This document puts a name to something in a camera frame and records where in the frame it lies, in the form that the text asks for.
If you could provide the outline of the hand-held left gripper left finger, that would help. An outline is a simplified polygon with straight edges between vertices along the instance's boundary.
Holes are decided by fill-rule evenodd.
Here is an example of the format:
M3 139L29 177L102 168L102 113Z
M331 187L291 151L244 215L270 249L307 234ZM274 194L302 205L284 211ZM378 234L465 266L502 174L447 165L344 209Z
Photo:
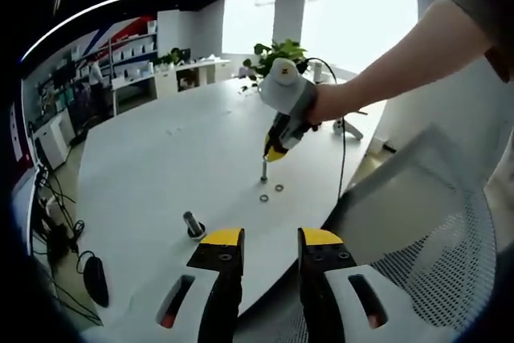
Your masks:
M137 342L232 342L242 300L244 229L207 235L137 293Z

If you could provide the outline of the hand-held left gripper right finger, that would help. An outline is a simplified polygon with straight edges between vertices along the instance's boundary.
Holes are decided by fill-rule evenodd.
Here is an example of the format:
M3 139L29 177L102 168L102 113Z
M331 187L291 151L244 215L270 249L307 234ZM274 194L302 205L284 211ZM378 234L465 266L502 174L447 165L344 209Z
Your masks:
M369 265L356 265L341 238L298 230L300 301L310 342L422 342L426 322L410 296Z

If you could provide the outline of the person's right hand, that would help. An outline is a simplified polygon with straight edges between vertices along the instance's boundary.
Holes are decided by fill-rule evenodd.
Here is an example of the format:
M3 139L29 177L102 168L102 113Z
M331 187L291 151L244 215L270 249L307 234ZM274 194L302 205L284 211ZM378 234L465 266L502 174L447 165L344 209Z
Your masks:
M350 83L317 84L316 98L308 110L307 119L312 126L342 118L359 109L358 100Z

